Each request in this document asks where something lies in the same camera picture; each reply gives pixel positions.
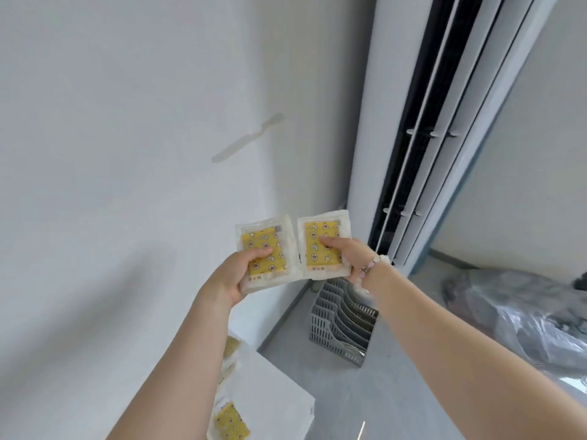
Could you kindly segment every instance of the baseboard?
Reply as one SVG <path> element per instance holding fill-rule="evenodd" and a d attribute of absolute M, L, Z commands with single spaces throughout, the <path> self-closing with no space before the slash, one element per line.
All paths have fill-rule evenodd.
<path fill-rule="evenodd" d="M 271 342 L 271 340 L 275 337 L 275 334 L 277 333 L 277 331 L 281 328 L 281 326 L 283 325 L 285 320 L 288 318 L 288 316 L 292 312 L 293 308 L 295 306 L 297 306 L 297 303 L 299 303 L 300 299 L 302 299 L 302 296 L 304 296 L 304 293 L 306 293 L 306 290 L 312 285 L 312 282 L 313 281 L 311 279 L 306 281 L 306 283 L 300 289 L 299 293 L 293 299 L 291 304 L 288 306 L 287 309 L 285 309 L 285 312 L 283 312 L 283 315 L 281 316 L 281 318 L 279 318 L 279 320 L 277 321 L 277 324 L 275 324 L 275 326 L 273 326 L 273 329 L 271 329 L 271 332 L 269 332 L 268 336 L 266 336 L 265 340 L 263 340 L 263 342 L 260 344 L 259 349 L 257 349 L 257 352 L 259 352 L 259 353 L 263 352 L 263 349 L 265 349 L 268 346 L 268 344 Z"/>
<path fill-rule="evenodd" d="M 430 256 L 432 256 L 432 258 L 436 258 L 439 261 L 445 262 L 446 264 L 451 264 L 451 266 L 455 266 L 461 270 L 470 270 L 470 269 L 478 269 L 479 268 L 473 264 L 470 264 L 466 261 L 463 261 L 462 259 L 447 255 L 446 253 L 443 253 L 442 251 L 430 249 L 428 254 Z"/>

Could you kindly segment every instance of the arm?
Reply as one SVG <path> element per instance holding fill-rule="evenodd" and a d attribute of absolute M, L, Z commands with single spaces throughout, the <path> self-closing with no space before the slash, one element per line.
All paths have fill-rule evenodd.
<path fill-rule="evenodd" d="M 233 253 L 217 268 L 107 440 L 206 438 L 228 335 L 228 316 L 242 299 L 238 282 L 249 261 L 268 256 L 271 251 Z"/>
<path fill-rule="evenodd" d="M 353 265 L 375 253 L 365 244 L 328 238 Z M 377 263 L 362 286 L 468 440 L 587 438 L 587 411 L 550 379 L 426 296 L 392 266 Z"/>

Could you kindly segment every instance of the white wall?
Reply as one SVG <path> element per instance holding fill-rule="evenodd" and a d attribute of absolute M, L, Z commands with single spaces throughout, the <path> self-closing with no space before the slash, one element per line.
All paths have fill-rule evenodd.
<path fill-rule="evenodd" d="M 346 199 L 373 7 L 0 0 L 0 438 L 104 438 L 236 223 Z"/>
<path fill-rule="evenodd" d="M 559 0 L 432 247 L 570 282 L 587 270 L 587 0 Z"/>

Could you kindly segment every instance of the air conditioner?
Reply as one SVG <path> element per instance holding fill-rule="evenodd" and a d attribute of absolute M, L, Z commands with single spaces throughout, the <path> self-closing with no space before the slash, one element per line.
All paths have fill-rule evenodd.
<path fill-rule="evenodd" d="M 556 1 L 377 1 L 348 210 L 353 236 L 403 274 L 426 252 Z"/>

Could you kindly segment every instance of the gray floor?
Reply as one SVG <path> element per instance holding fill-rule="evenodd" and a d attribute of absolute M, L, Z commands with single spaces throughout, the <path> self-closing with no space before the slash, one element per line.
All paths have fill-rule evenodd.
<path fill-rule="evenodd" d="M 411 280 L 441 302 L 440 283 L 459 270 L 428 258 Z M 363 367 L 308 339 L 308 314 L 315 294 L 306 292 L 261 352 L 316 398 L 307 440 L 462 440 L 410 359 L 378 318 Z"/>

